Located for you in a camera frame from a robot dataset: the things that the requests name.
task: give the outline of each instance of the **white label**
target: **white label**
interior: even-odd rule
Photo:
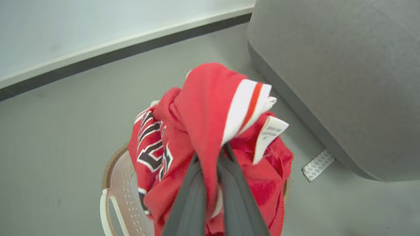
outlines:
[[[254,165],[263,158],[264,152],[270,143],[283,133],[288,126],[288,123],[280,120],[279,118],[273,116],[269,116],[267,118],[257,138],[254,160],[252,162]]]

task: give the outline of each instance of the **white trim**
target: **white trim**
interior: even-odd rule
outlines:
[[[29,78],[38,76],[40,74],[53,71],[55,69],[68,66],[70,64],[92,58],[104,53],[112,52],[124,47],[132,46],[152,39],[160,38],[166,35],[177,33],[180,31],[197,28],[206,24],[214,23],[229,18],[242,16],[251,13],[254,9],[254,4],[247,7],[239,8],[237,10],[230,10],[218,13],[209,17],[204,17],[198,20],[177,23],[155,30],[134,34],[128,37],[116,39],[107,43],[99,44],[93,47],[80,50],[78,52],[70,53],[61,57],[57,57],[50,61],[40,63],[34,66],[29,66],[25,69],[0,77],[0,89],[19,83]]]
[[[260,91],[260,95],[258,96],[254,113],[251,115],[251,118],[249,119],[249,121],[245,124],[243,129],[239,131],[238,134],[241,134],[242,132],[247,130],[249,127],[251,127],[251,125],[253,125],[258,120],[260,115],[266,112],[266,110],[264,110],[264,107],[265,107],[265,103],[268,100],[268,97],[270,96],[270,91],[271,91],[271,85],[262,84],[262,88]]]
[[[249,103],[256,85],[257,82],[255,81],[243,79],[236,88],[235,95],[229,107],[221,146],[230,141],[239,132],[247,115]]]
[[[217,202],[216,202],[216,208],[214,209],[213,215],[211,216],[211,218],[213,219],[214,217],[216,217],[217,215],[220,214],[220,212],[222,212],[222,208],[223,208],[223,194],[222,194],[222,189],[217,186]]]
[[[168,165],[166,167],[166,173],[168,173],[169,172],[169,168],[171,168],[171,164],[172,164],[172,161],[173,161],[173,156],[172,156],[171,150],[169,150],[169,142],[166,144],[166,150],[167,150],[166,154],[169,157],[169,163],[166,163],[166,165]]]
[[[151,117],[151,118],[149,118],[147,121],[145,121],[145,122],[144,122],[144,125],[146,125],[146,123],[147,123],[149,120],[153,120],[153,117]],[[160,132],[160,121],[156,121],[156,122],[154,122],[153,124],[149,125],[149,126],[148,126],[148,127],[146,127],[146,128],[140,128],[139,135],[137,136],[137,140],[138,140],[138,142],[139,142],[139,145],[140,145],[140,142],[141,142],[140,137],[141,137],[141,136],[143,136],[143,134],[146,132],[146,130],[147,130],[148,128],[151,128],[151,127],[155,126],[156,124],[159,124],[159,128],[158,128],[158,129],[154,129],[154,130],[150,131],[149,133],[145,134],[145,136],[143,137],[143,138],[145,138],[145,137],[147,137],[147,136],[151,135],[152,133],[154,133],[154,132],[156,132],[156,131],[159,131],[159,132]]]
[[[139,190],[139,193],[141,193],[141,194],[144,194],[144,195],[147,194],[147,191],[145,189],[138,188],[138,190]]]
[[[147,110],[149,109],[145,109],[144,111],[142,111],[139,115],[137,115],[136,120],[134,121],[134,124],[136,124],[137,122],[139,122],[141,119],[143,119],[143,116],[146,114]]]
[[[157,141],[157,142],[155,142],[155,143],[152,143],[152,144],[148,145],[147,147],[145,147],[144,149],[142,149],[142,151],[140,152],[140,154],[137,156],[137,162],[140,162],[140,163],[141,163],[140,156],[141,156],[143,153],[145,153],[145,152],[146,152],[146,151],[147,151],[150,147],[155,146],[156,144],[158,144],[158,143],[160,143],[160,142],[162,142],[162,140],[159,140],[159,141]],[[155,157],[155,155],[153,155],[153,153],[154,153],[154,152],[156,152],[157,150],[161,149],[162,147],[163,147],[163,144],[162,144],[162,145],[160,145],[160,146],[158,146],[157,148],[153,149],[151,152],[149,152],[149,156],[150,156],[151,158],[153,158],[155,161],[160,160],[160,159],[162,158],[162,156]]]

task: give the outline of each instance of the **laundry basket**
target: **laundry basket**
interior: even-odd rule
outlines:
[[[136,174],[128,147],[120,148],[109,160],[102,179],[100,215],[106,236],[117,236],[109,216],[111,200],[124,236],[153,236],[153,222],[145,215],[139,200]]]

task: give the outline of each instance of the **red clothing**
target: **red clothing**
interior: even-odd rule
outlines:
[[[169,90],[136,119],[129,143],[142,206],[159,236],[197,152],[207,190],[206,235],[223,235],[223,213],[216,209],[216,163],[230,142],[271,235],[280,235],[284,218],[283,186],[292,153],[280,138],[252,164],[257,136],[269,115],[271,86],[250,81],[220,64],[192,70],[182,89]]]

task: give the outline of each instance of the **gray floor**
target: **gray floor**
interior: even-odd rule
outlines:
[[[182,41],[1,102],[0,234],[104,235],[102,172],[139,111],[205,62],[264,81],[251,65],[245,29]],[[282,138],[295,154],[284,236],[418,235],[420,181],[369,181],[335,161],[308,183],[300,169],[324,147],[281,98],[273,111],[291,124]]]

